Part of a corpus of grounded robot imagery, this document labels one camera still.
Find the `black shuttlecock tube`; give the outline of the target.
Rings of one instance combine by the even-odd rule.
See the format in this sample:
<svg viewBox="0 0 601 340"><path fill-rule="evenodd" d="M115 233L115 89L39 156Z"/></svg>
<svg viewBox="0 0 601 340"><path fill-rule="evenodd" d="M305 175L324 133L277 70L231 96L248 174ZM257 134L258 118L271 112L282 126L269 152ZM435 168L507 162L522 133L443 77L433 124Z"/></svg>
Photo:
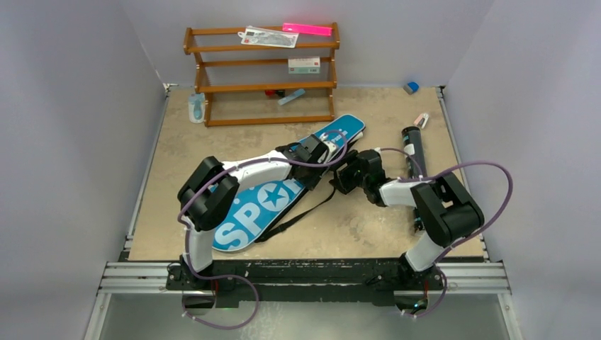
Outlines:
<svg viewBox="0 0 601 340"><path fill-rule="evenodd" d="M427 165L422 142L421 129L415 126L406 127L401 131L403 151L408 153L407 165L410 178L427 175Z"/></svg>

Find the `blue racket bag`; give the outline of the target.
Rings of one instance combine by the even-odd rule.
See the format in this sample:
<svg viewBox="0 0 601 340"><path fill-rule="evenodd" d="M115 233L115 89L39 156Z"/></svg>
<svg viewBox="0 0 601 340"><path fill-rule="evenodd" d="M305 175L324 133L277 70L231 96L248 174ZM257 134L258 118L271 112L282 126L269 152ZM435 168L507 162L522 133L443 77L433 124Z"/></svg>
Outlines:
<svg viewBox="0 0 601 340"><path fill-rule="evenodd" d="M351 114L342 115L313 134L325 135L341 150L343 134L348 142L362 137L366 124ZM247 248L276 223L307 193L299 181L270 181L240 191L228 215L215 229L213 249L234 252Z"/></svg>

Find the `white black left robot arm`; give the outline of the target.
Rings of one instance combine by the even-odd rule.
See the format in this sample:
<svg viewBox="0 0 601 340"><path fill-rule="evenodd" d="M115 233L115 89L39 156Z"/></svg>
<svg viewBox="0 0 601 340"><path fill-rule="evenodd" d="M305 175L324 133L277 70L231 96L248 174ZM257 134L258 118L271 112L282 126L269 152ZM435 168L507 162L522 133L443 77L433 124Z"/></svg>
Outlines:
<svg viewBox="0 0 601 340"><path fill-rule="evenodd" d="M181 255L181 264L187 266L184 281L195 290L209 285L216 228L227 217L239 192L288 179L310 187L339 160L336 153L345 150L325 137L310 135L302 142L242 161L221 162L214 156L206 157L177 194L181 206L177 220L185 232Z"/></svg>

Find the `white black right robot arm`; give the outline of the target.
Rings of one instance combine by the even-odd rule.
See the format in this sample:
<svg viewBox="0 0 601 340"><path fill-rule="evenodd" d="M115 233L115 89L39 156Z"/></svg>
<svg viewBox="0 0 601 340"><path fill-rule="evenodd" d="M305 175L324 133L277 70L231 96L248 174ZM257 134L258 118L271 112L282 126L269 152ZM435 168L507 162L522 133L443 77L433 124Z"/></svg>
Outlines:
<svg viewBox="0 0 601 340"><path fill-rule="evenodd" d="M422 283L425 271L445 250L484 225L482 210L453 173L430 180L388 178L381 154L374 149L353 150L332 170L334 178L330 183L340 193L361 188L374 205L402 205L417 211L425 233L398 260L398 279L406 288Z"/></svg>

